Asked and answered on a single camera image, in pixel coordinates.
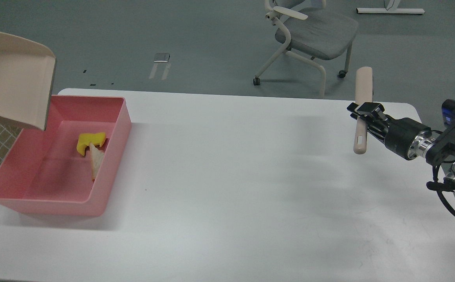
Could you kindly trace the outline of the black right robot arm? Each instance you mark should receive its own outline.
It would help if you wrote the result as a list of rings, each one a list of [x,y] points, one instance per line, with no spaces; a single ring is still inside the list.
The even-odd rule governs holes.
[[[442,104],[444,131],[410,118],[394,119],[385,114],[380,103],[351,103],[347,110],[351,118],[362,120],[367,132],[379,140],[385,148],[406,160],[422,157],[431,165],[433,180],[426,187],[435,191],[448,211],[455,216],[443,192],[455,192],[455,100]]]

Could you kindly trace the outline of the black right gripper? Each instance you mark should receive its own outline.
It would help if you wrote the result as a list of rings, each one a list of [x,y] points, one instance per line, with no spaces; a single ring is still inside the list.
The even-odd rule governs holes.
[[[351,117],[362,120],[367,132],[381,141],[385,148],[406,160],[417,157],[414,142],[419,136],[430,136],[430,127],[410,118],[394,119],[385,114],[381,103],[351,103],[347,110]]]

